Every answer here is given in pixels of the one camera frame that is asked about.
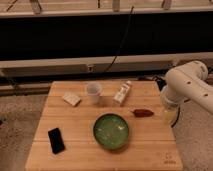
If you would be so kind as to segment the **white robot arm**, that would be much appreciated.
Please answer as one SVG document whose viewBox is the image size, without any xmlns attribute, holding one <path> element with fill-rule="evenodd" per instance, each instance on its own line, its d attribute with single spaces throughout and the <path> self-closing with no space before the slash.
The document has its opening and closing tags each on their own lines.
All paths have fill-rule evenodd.
<svg viewBox="0 0 213 171">
<path fill-rule="evenodd" d="M 172 125 L 177 118 L 180 104 L 190 99 L 213 115 L 213 86 L 205 82 L 207 66 L 201 61 L 192 61 L 170 69 L 165 75 L 166 85 L 160 99 L 164 106 L 162 119 Z"/>
</svg>

